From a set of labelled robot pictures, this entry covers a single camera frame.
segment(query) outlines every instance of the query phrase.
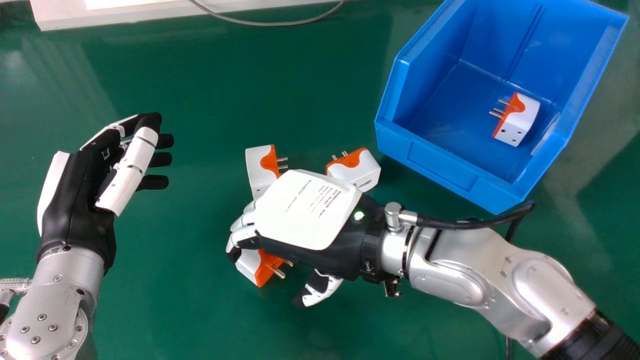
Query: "blue container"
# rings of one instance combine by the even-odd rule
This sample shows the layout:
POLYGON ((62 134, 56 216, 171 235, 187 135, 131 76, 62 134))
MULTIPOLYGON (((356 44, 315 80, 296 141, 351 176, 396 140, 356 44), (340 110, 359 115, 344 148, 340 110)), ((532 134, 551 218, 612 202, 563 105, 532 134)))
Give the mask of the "blue container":
POLYGON ((446 0, 396 57, 378 149, 492 213, 507 210, 571 138, 626 22, 584 0, 446 0), (488 114, 514 91, 541 103, 519 147, 492 137, 488 114))

